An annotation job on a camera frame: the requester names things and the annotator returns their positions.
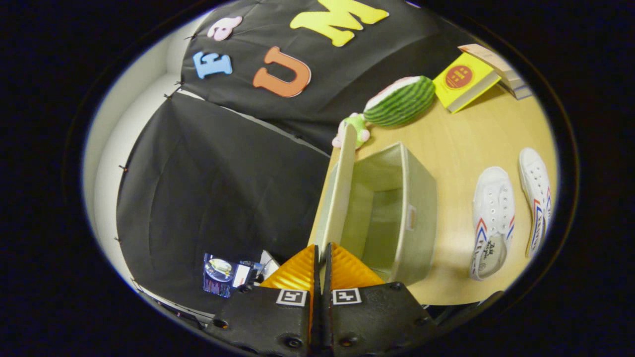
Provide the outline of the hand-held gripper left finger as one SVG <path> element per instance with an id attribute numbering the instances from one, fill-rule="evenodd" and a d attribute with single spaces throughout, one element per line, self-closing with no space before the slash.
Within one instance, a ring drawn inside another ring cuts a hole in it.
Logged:
<path id="1" fill-rule="evenodd" d="M 205 334 L 254 355 L 309 355 L 317 292 L 318 247 L 310 245 L 259 286 L 240 287 Z"/>

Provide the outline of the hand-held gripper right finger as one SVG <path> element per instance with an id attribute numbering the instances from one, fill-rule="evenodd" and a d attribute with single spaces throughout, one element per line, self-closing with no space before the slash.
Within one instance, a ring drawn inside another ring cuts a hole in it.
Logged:
<path id="1" fill-rule="evenodd" d="M 438 326 L 404 283 L 370 282 L 358 258 L 330 242 L 320 294 L 320 354 L 397 356 L 438 336 Z"/>

